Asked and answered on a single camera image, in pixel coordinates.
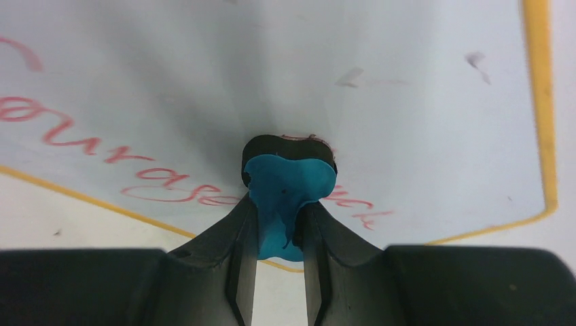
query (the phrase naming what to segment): black plastic part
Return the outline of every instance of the black plastic part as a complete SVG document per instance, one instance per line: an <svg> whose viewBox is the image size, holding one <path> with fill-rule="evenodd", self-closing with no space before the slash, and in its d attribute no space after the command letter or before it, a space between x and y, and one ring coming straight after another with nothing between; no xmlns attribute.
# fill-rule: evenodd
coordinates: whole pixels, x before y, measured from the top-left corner
<svg viewBox="0 0 576 326"><path fill-rule="evenodd" d="M319 204L298 215L309 325L576 325L576 283L534 249L372 246ZM245 196L169 254L0 252L0 325L250 325L257 212Z"/></svg>
<svg viewBox="0 0 576 326"><path fill-rule="evenodd" d="M332 149L321 141L312 138L284 139L271 134L263 134L252 138L242 151L242 181L247 187L250 184L250 176L244 172L244 167L250 159L263 154L278 155L287 160L316 158L328 163L338 174Z"/></svg>
<svg viewBox="0 0 576 326"><path fill-rule="evenodd" d="M298 219L309 325L576 325L574 276L547 251L381 251L319 203Z"/></svg>
<svg viewBox="0 0 576 326"><path fill-rule="evenodd" d="M171 254L0 252L0 325L250 325L256 258L247 196Z"/></svg>

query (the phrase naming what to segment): black rubber pad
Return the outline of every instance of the black rubber pad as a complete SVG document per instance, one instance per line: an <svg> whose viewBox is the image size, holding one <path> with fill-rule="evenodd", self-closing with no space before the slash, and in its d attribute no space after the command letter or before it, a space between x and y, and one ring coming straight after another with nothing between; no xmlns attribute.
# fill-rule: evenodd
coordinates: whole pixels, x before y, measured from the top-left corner
<svg viewBox="0 0 576 326"><path fill-rule="evenodd" d="M292 140L272 134L263 134L252 138L242 151L242 181L247 187L250 183L250 176L244 172L244 167L250 159L263 154L278 155L286 160L316 158L328 163L338 174L334 154L330 147L323 142L312 138Z"/></svg>

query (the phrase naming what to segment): red handwritten text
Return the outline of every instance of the red handwritten text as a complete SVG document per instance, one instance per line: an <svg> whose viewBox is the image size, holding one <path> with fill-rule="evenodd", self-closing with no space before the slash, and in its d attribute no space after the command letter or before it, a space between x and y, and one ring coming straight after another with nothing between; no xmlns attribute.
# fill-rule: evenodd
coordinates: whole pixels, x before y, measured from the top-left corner
<svg viewBox="0 0 576 326"><path fill-rule="evenodd" d="M0 36L0 43L12 46L16 51L18 51L30 71L42 71L43 67L40 58L38 58L38 56L29 47L20 42L14 41L13 39L8 39L7 37L2 36Z"/></svg>
<svg viewBox="0 0 576 326"><path fill-rule="evenodd" d="M43 65L40 62L40 59L34 54L30 48L24 46L23 44L5 38L0 37L0 43L6 43L9 46L12 46L16 49L20 55L23 57L26 66L31 71L42 71ZM35 119L41 115L51 115L58 118L58 124L49 129L42 137L41 140L50 146L58 146L58 147L67 147L67 146L81 146L82 152L88 156L95 156L97 155L97 149L101 146L103 140L98 137L90 137L86 139L81 139L77 141L56 141L55 139L65 137L63 134L66 130L74 127L74 119L67 115L66 113L59 112L53 109L49 109L44 107L40 102L33 100L31 98L20 97L20 96L7 96L0 98L0 121L2 122L27 122L32 119ZM321 139L316 138L315 135L310 135L309 137L291 137L287 135L282 136L285 139L315 139L318 141L322 141ZM109 150L108 152L111 155L103 160L104 163L107 164L116 164L123 160L144 160L144 161L156 161L154 158L150 158L147 156L140 156L140 155L132 155L129 154L131 148L129 146L119 146L114 149ZM190 178L189 175L180 174L175 170L169 168L148 168L145 170L141 170L136 173L136 178L140 180L151 180L157 181L159 184L157 185L134 185L131 187L125 187L124 189L120 190L120 193L143 200L151 200L156 202L188 202L191 200L196 200L199 204L207 205L207 206L222 206L222 205L236 205L240 198L235 196L213 196L221 193L221 190L214 185L200 185L195 187L194 189L183 189L181 186L176 187L175 184ZM155 189L155 190L162 190L165 194L169 196L173 196L175 192L181 193L181 198L177 199L164 199L164 198L157 198L155 196L144 196L147 190ZM336 203L337 206L341 207L348 207L348 208L355 208L357 206L364 206L367 210L372 210L374 205L371 202L367 202L365 200L357 200L357 199L349 199L345 198L348 195L348 192L342 189L341 185L337 185L334 188L334 191L326 198L325 200L331 200ZM354 214L352 217L360 219L363 223L363 226L368 230L373 230L372 226L374 225L374 220L372 217L380 216L380 215L388 215L391 214L392 211L387 212L379 212L379 213L362 213L362 214Z"/></svg>

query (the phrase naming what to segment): white surface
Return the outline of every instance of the white surface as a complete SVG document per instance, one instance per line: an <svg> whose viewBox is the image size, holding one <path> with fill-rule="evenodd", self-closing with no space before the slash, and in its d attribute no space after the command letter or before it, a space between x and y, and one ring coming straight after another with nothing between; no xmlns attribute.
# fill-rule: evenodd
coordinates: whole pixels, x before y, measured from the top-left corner
<svg viewBox="0 0 576 326"><path fill-rule="evenodd" d="M558 210L538 223L453 242L459 245L538 247L551 250L576 271L576 3L554 2L554 94L558 160ZM49 190L0 177L0 248L163 247L185 239ZM53 234L60 230L60 236ZM258 264L254 326L306 324L304 278Z"/></svg>
<svg viewBox="0 0 576 326"><path fill-rule="evenodd" d="M52 111L4 115L0 164L199 233L245 192L251 137L313 132L353 200L327 208L378 247L527 219L544 203L522 31L502 0L5 0L0 36L43 71L0 43L0 97ZM107 162L121 146L154 161Z"/></svg>

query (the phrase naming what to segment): yellow tape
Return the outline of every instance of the yellow tape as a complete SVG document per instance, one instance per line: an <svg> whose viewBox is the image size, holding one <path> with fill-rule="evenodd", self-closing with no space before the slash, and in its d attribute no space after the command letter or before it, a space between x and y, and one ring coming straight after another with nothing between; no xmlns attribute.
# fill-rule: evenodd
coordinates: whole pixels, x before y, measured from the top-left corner
<svg viewBox="0 0 576 326"><path fill-rule="evenodd" d="M523 4L524 21L526 25L526 42L528 44L528 62L530 65L530 80L532 84L536 128L538 133L540 169L544 190L544 211L529 219L461 234L459 236L451 236L449 238L429 242L428 245L438 245L448 241L470 238L472 236L479 236L480 234L508 230L534 223L549 216L558 208L549 1L524 0Z"/></svg>
<svg viewBox="0 0 576 326"><path fill-rule="evenodd" d="M542 173L542 184L544 190L545 209L542 213L514 223L496 226L493 228L478 230L451 236L436 241L428 242L427 245L438 245L453 240L470 238L491 232L508 230L518 226L540 221L552 214L558 208L558 190L556 189L556 158L555 158L555 136L554 136L554 102L552 98L552 59L550 51L550 11L548 0L524 0L524 21L526 24L526 41L528 44L528 61L530 63L530 80L535 104L535 116L538 133L538 147L540 155L540 166ZM150 219L144 215L128 211L114 206L102 200L97 200L90 196L75 192L60 185L38 179L31 175L22 173L7 166L0 166L0 173L10 175L17 179L27 181L40 187L48 188L66 196L89 202L96 206L117 212L133 219L152 224L159 228L172 231L182 236L194 238L196 235L186 232L174 226ZM290 268L271 261L263 261L270 266L286 270L288 272L302 273L304 270Z"/></svg>

